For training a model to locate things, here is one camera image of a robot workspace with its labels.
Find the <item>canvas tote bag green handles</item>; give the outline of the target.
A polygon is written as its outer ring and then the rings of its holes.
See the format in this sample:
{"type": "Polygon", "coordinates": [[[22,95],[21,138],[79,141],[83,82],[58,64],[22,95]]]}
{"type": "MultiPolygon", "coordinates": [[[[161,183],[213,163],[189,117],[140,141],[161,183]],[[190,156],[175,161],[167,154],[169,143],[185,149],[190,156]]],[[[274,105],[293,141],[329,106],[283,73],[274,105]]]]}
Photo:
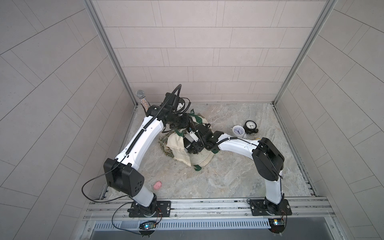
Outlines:
{"type": "Polygon", "coordinates": [[[184,134],[189,128],[194,128],[193,125],[209,123],[203,116],[196,115],[194,110],[191,110],[188,114],[190,115],[190,126],[186,129],[164,128],[162,131],[163,136],[159,138],[159,144],[167,156],[194,168],[196,171],[200,171],[201,168],[210,163],[214,153],[204,149],[198,154],[189,154],[184,147],[184,134]]]}

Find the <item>white plastic alarm clock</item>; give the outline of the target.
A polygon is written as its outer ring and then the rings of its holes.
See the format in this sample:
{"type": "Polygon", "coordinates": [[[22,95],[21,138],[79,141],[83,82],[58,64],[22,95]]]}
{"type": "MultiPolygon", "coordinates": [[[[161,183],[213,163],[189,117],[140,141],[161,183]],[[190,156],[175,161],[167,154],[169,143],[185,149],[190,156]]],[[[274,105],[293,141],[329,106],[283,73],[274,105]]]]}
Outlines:
{"type": "Polygon", "coordinates": [[[244,127],[239,125],[233,126],[232,131],[233,131],[234,137],[237,137],[240,139],[243,139],[246,134],[244,127]]]}

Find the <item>small black alarm clock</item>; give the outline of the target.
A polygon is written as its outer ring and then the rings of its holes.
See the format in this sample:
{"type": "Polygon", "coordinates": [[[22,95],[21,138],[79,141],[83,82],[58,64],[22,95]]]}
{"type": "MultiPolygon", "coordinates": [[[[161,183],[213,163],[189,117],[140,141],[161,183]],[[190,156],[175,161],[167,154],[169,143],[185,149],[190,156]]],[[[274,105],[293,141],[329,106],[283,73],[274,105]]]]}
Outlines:
{"type": "Polygon", "coordinates": [[[247,135],[254,135],[259,132],[257,124],[252,120],[246,121],[243,128],[245,129],[245,133],[247,135]]]}

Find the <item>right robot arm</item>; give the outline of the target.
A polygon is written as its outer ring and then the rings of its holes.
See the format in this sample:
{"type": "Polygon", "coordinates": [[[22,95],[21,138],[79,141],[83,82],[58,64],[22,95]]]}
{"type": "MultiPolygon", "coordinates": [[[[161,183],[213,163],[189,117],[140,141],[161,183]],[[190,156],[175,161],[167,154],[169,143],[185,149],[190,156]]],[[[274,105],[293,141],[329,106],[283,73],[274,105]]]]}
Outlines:
{"type": "Polygon", "coordinates": [[[198,154],[206,149],[213,153],[229,151],[252,159],[266,186],[265,200],[260,209],[270,215],[290,214],[289,210],[286,210],[282,190],[285,158],[268,138],[251,141],[216,131],[204,137],[193,137],[192,133],[185,134],[183,142],[186,151],[191,154],[198,154]]]}

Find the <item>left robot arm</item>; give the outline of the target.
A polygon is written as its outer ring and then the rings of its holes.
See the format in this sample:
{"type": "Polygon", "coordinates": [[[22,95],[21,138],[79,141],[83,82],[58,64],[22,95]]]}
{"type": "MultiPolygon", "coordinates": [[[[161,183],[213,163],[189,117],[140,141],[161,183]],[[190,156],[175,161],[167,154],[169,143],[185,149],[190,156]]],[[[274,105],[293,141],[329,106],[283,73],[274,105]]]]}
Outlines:
{"type": "Polygon", "coordinates": [[[145,178],[139,173],[145,153],[166,125],[170,125],[171,129],[186,129],[190,127],[190,122],[187,113],[179,114],[168,107],[151,106],[129,144],[115,159],[105,161],[107,185],[133,199],[141,215],[151,217],[157,211],[157,196],[144,186],[145,178]]]}

